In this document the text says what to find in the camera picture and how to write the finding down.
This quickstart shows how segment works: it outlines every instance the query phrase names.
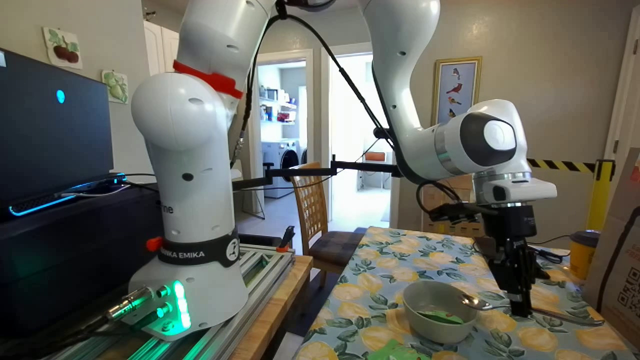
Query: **wall decoration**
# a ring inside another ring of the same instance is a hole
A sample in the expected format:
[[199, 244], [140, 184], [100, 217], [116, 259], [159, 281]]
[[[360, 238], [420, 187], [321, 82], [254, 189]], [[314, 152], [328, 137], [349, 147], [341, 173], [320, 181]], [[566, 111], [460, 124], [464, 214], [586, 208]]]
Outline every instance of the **wall decoration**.
[[82, 56], [76, 34], [59, 29], [42, 28], [49, 61], [55, 66], [82, 68]]
[[465, 113], [478, 100], [482, 56], [437, 60], [431, 125]]
[[129, 103], [129, 80], [125, 74], [113, 70], [103, 70], [100, 77], [109, 89], [109, 101]]

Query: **lemon pattern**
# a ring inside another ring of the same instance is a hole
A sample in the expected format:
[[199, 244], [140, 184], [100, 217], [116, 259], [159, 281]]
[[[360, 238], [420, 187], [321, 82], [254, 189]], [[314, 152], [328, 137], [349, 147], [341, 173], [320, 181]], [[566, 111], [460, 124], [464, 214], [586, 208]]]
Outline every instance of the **lemon pattern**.
[[[551, 280], [532, 286], [534, 306], [602, 318], [582, 300], [567, 263], [538, 261]], [[434, 343], [416, 335], [405, 314], [403, 290], [421, 280], [449, 283], [494, 305], [509, 302], [473, 240], [370, 227], [295, 358], [366, 360], [394, 340], [413, 348], [421, 360], [640, 359], [640, 353], [606, 325], [581, 327], [541, 315], [517, 318], [508, 308], [480, 312], [461, 343]]]

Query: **metal spoon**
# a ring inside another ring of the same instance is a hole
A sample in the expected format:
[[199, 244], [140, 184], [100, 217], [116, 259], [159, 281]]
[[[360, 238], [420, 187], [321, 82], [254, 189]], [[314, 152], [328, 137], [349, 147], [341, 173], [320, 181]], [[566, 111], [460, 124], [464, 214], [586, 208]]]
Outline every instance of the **metal spoon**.
[[[464, 305], [480, 311], [498, 309], [500, 307], [511, 307], [510, 305], [507, 305], [507, 304], [491, 305], [487, 301], [477, 298], [475, 296], [471, 296], [469, 294], [460, 294], [458, 298]], [[537, 307], [534, 307], [531, 310], [542, 315], [550, 316], [552, 318], [557, 318], [566, 322], [570, 322], [570, 323], [574, 323], [582, 326], [596, 327], [596, 326], [602, 326], [604, 324], [604, 320], [583, 320], [575, 316], [568, 316], [560, 313], [555, 313], [553, 311], [547, 311], [544, 309], [539, 309]]]

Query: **qr code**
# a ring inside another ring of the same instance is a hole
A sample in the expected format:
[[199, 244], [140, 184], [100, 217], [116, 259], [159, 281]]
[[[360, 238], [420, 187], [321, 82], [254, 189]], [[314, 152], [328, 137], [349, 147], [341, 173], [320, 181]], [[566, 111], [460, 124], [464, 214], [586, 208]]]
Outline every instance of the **qr code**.
[[632, 267], [625, 285], [618, 294], [618, 302], [640, 318], [640, 270]]

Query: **yellow post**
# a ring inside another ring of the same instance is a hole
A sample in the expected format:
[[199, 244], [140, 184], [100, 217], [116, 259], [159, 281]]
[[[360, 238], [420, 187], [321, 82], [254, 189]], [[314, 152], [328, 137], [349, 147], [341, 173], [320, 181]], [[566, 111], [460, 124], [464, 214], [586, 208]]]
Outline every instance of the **yellow post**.
[[616, 170], [614, 160], [596, 161], [596, 169], [593, 172], [593, 190], [591, 191], [591, 204], [587, 217], [587, 229], [602, 231], [604, 220], [607, 217], [607, 203], [609, 201], [609, 189], [611, 180]]

